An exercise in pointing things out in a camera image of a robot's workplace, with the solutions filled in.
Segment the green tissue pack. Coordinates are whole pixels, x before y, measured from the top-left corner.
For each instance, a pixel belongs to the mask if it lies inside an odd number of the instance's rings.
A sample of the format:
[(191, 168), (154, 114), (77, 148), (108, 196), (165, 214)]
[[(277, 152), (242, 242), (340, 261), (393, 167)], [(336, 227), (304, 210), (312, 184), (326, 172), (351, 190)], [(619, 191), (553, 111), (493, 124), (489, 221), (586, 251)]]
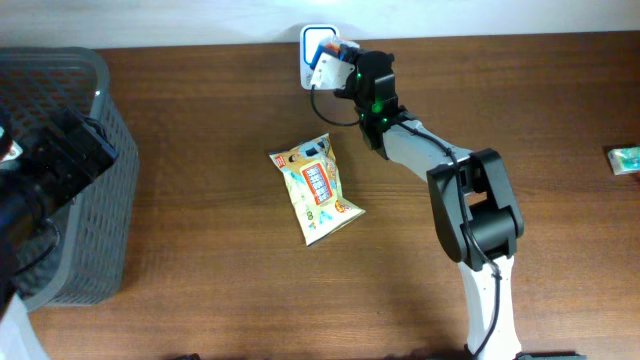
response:
[(615, 175), (626, 175), (640, 171), (640, 147), (614, 148), (607, 154)]

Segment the orange tissue pack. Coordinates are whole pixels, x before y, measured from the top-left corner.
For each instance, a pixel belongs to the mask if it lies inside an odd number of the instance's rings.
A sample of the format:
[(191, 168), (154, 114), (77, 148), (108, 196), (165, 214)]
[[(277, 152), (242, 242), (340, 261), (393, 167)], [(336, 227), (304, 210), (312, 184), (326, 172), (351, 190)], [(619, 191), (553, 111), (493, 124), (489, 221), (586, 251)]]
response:
[(336, 36), (324, 38), (316, 47), (310, 62), (310, 68), (316, 68), (320, 62), (322, 54), (327, 54), (341, 61), (346, 60), (347, 62), (351, 62), (351, 58), (355, 56), (360, 49), (360, 45), (353, 41), (345, 40)]

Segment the yellow snack bag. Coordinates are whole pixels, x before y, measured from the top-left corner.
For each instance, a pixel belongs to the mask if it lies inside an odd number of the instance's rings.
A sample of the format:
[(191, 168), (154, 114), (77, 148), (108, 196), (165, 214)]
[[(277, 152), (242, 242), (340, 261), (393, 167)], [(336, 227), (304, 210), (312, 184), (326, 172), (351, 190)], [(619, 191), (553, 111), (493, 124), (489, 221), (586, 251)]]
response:
[(365, 213), (343, 196), (340, 173), (328, 133), (287, 151), (272, 152), (307, 247)]

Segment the grey plastic mesh basket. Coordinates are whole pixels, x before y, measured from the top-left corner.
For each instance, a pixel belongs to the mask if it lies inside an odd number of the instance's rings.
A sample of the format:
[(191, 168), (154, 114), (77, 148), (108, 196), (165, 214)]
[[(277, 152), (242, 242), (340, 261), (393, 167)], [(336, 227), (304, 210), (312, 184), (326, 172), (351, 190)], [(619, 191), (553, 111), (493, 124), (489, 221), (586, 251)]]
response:
[(53, 227), (24, 243), (17, 256), (33, 267), (14, 284), (26, 308), (89, 306), (121, 287), (139, 173), (137, 145), (110, 95), (110, 73), (96, 52), (79, 47), (4, 48), (1, 106), (14, 138), (71, 108), (99, 122), (118, 153), (115, 164), (52, 215)]

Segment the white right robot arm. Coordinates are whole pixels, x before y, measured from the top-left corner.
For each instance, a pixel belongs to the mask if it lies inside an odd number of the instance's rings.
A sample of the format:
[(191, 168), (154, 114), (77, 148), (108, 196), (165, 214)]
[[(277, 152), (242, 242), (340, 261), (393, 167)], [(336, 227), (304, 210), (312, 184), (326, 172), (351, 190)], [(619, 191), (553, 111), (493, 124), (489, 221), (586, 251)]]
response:
[(335, 94), (354, 102), (367, 145), (428, 185), (437, 238), (463, 279), (467, 352), (474, 359), (516, 358), (522, 346), (511, 280), (524, 221), (501, 156), (427, 131), (398, 101), (392, 55), (343, 47), (338, 57), (352, 68)]

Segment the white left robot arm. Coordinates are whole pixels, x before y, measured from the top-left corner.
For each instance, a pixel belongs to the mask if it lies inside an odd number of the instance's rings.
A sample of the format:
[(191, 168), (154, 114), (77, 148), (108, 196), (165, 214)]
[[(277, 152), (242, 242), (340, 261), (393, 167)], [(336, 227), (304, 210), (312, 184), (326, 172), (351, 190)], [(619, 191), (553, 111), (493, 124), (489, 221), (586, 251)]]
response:
[(18, 140), (12, 116), (1, 109), (1, 357), (46, 359), (15, 278), (43, 261), (58, 240), (21, 266), (17, 249), (50, 216), (112, 167), (118, 153), (103, 125), (70, 108), (54, 112), (47, 124)]

